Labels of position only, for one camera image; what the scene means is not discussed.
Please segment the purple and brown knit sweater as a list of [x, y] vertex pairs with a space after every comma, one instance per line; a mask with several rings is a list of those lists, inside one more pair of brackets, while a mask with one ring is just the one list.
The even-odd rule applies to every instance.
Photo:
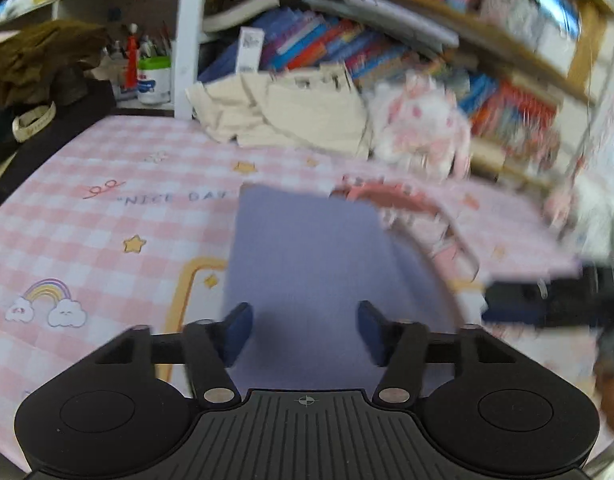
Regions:
[[238, 199], [224, 310], [252, 305], [252, 334], [230, 370], [238, 390], [372, 391], [382, 371], [357, 330], [368, 300], [386, 318], [437, 333], [462, 323], [421, 248], [377, 210], [252, 185]]

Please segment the row of colourful books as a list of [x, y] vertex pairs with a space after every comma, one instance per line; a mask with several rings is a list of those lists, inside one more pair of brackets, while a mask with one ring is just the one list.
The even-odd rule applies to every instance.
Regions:
[[[409, 70], [431, 75], [441, 69], [435, 58], [423, 62], [418, 52], [398, 44], [378, 30], [331, 16], [289, 8], [264, 12], [252, 23], [264, 30], [264, 48], [258, 72], [283, 73], [343, 64], [352, 82], [365, 98], [377, 84], [404, 81]], [[230, 44], [207, 68], [197, 82], [209, 84], [235, 73], [238, 40]]]

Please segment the pink white bunny plush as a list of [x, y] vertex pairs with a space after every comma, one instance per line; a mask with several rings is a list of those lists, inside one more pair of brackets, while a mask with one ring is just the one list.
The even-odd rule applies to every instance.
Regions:
[[375, 159], [435, 181], [468, 176], [471, 122], [434, 78], [409, 70], [398, 84], [377, 84], [365, 104]]

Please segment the cream printed t-shirt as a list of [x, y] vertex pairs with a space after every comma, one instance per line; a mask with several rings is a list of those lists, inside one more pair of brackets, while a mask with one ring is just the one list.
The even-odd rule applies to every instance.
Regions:
[[369, 115], [343, 64], [233, 74], [196, 82], [186, 96], [194, 118], [219, 143], [369, 157]]

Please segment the white green pen cup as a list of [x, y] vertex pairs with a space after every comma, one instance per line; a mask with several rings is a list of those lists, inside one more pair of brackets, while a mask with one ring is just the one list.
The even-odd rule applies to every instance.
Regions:
[[140, 58], [138, 69], [138, 100], [144, 105], [166, 104], [171, 101], [171, 58], [151, 56]]

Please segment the white wrist watch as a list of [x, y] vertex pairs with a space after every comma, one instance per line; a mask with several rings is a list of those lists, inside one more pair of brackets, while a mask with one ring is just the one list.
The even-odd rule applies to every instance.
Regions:
[[40, 105], [25, 114], [17, 116], [12, 122], [12, 133], [18, 143], [25, 143], [45, 129], [56, 115], [56, 105]]

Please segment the red tassel ornament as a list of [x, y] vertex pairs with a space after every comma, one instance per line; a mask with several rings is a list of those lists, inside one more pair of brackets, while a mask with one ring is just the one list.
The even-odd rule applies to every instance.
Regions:
[[126, 89], [136, 90], [138, 85], [138, 25], [134, 23], [129, 25], [127, 56]]

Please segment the olive brown garment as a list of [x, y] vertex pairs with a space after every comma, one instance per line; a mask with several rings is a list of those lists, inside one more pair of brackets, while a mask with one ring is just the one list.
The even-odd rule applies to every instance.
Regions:
[[0, 107], [45, 100], [57, 72], [100, 60], [104, 27], [57, 20], [30, 25], [0, 42]]

